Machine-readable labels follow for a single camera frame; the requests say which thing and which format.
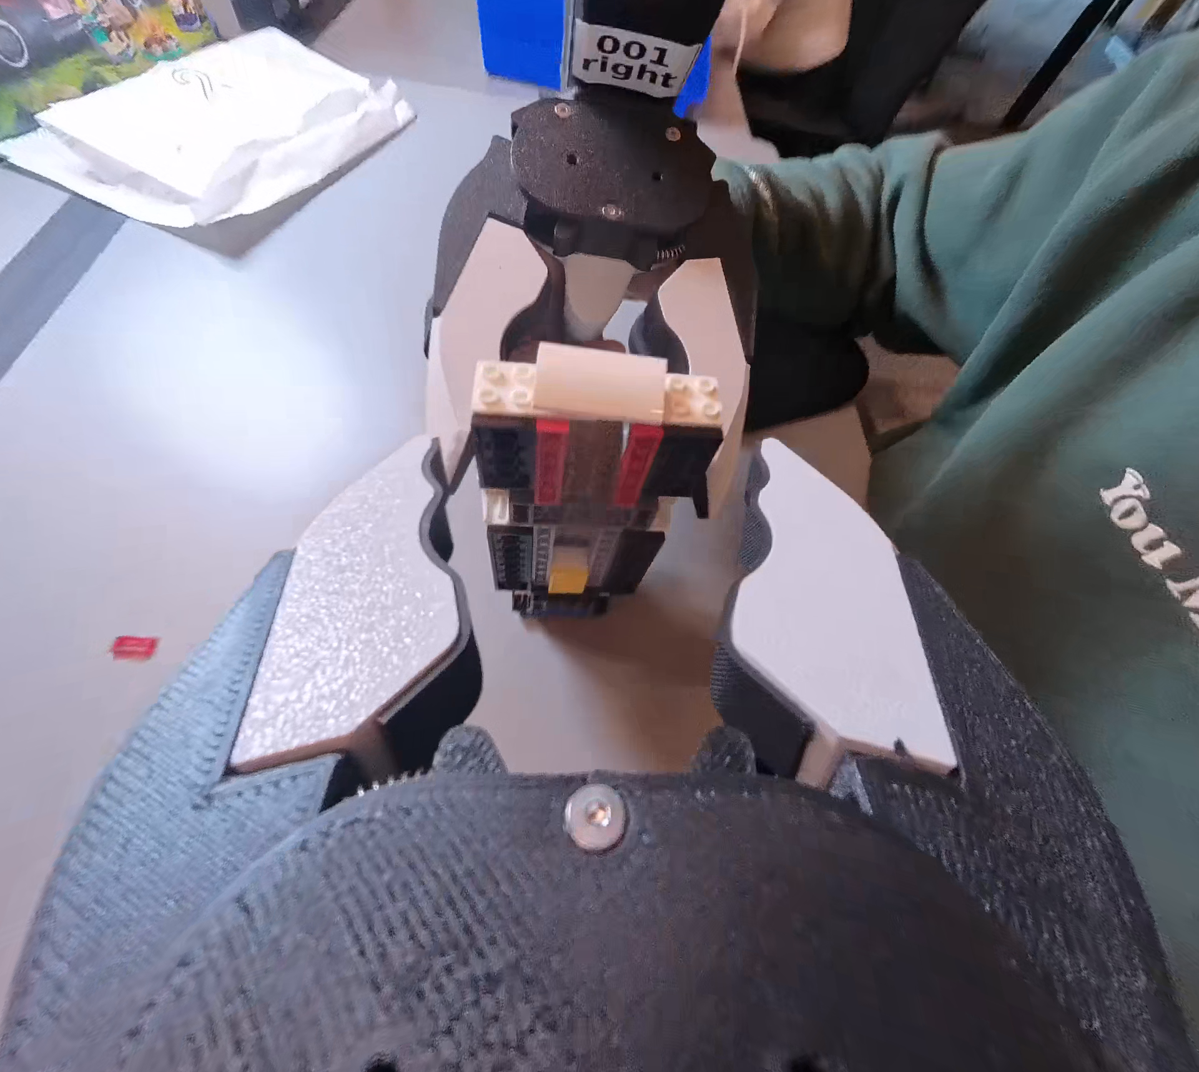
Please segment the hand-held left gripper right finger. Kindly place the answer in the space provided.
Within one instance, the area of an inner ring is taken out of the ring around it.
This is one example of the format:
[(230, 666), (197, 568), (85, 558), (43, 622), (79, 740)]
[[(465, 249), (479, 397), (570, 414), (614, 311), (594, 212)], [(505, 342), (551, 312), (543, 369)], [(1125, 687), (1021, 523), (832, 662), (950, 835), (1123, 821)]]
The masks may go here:
[(727, 651), (801, 727), (755, 740), (779, 773), (829, 787), (849, 756), (951, 775), (957, 752), (898, 555), (847, 492), (777, 439), (747, 497), (765, 551), (731, 596)]

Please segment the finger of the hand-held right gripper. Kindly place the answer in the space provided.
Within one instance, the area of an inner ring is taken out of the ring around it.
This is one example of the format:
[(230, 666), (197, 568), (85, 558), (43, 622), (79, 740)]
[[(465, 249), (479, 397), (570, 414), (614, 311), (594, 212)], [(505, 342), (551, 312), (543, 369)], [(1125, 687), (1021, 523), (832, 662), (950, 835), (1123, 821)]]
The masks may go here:
[(438, 440), (450, 491), (471, 461), (473, 394), (481, 362), (503, 360), (511, 322), (546, 284), (546, 264), (518, 226), (486, 221), (458, 282), (430, 326), (426, 432)]
[(720, 261), (685, 261), (646, 307), (646, 352), (667, 361), (667, 426), (722, 429), (707, 467), (706, 515), (719, 517), (741, 460), (750, 385), (742, 332)]

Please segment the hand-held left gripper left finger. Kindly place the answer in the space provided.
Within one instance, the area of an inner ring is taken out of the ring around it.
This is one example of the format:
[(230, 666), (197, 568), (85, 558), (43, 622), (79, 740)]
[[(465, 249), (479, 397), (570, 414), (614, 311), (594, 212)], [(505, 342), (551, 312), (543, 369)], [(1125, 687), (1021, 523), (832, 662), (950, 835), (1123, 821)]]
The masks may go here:
[(386, 725), (465, 650), (469, 615), (433, 540), (440, 445), (418, 435), (299, 540), (230, 751), (248, 775), (350, 756), (399, 771)]

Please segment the red tan brick toy truck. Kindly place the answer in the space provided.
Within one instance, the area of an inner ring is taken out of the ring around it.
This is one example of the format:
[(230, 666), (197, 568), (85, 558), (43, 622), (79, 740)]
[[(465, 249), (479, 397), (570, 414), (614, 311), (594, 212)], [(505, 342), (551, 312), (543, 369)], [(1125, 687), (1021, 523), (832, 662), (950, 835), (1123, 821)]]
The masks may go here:
[(481, 360), (470, 440), (499, 591), (525, 620), (604, 615), (665, 546), (674, 510), (720, 512), (741, 437), (745, 374), (726, 384), (665, 359), (549, 342)]

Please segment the person's right forearm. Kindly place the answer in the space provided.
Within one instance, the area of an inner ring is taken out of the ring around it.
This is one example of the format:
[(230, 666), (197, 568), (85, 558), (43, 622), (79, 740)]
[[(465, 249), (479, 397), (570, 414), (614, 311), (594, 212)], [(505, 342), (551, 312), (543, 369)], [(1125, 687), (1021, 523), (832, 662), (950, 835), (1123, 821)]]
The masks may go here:
[(928, 199), (948, 149), (927, 132), (772, 162), (719, 159), (714, 179), (751, 230), (761, 305), (896, 354), (946, 356), (922, 317), (921, 277)]

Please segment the grey desk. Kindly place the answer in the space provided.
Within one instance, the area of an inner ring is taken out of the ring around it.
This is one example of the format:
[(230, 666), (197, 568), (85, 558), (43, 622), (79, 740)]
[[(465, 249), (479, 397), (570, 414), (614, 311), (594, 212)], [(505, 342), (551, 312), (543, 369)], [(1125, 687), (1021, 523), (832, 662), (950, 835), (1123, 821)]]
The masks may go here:
[(415, 121), (259, 240), (124, 222), (3, 380), (4, 833), (54, 845), (268, 557), (424, 430), (443, 211), (533, 92), (474, 0), (353, 0), (316, 47)]

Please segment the blue plastic bin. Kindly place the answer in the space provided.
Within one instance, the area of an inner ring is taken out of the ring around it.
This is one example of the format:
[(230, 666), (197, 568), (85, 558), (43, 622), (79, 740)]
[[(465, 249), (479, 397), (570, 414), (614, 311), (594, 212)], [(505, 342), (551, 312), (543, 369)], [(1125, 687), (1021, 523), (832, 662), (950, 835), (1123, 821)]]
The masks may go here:
[[(566, 0), (476, 0), (476, 9), (489, 75), (563, 90)], [(578, 19), (570, 74), (585, 84), (672, 99), (679, 117), (694, 117), (711, 90), (712, 41), (682, 42), (646, 26)]]

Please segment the white paper bag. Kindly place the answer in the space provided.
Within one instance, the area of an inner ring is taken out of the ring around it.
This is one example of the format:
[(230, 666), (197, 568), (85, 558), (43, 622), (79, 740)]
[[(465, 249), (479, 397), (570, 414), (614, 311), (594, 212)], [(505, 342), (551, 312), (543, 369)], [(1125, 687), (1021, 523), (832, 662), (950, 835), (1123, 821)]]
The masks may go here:
[(48, 106), (3, 160), (133, 221), (189, 229), (305, 194), (414, 119), (393, 80), (262, 29)]

